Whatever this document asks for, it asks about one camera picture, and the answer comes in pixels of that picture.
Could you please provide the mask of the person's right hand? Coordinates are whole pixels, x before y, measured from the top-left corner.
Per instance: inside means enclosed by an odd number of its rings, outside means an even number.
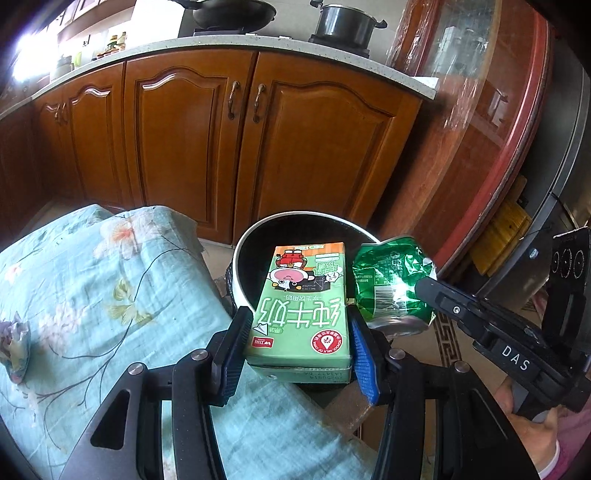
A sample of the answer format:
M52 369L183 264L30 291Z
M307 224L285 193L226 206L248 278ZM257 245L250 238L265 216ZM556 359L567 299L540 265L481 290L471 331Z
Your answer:
M560 410L552 408L542 423L535 423L513 413L513 382L506 377L494 394L521 442L533 461L538 475L545 479L558 464L561 447L558 442L558 421Z

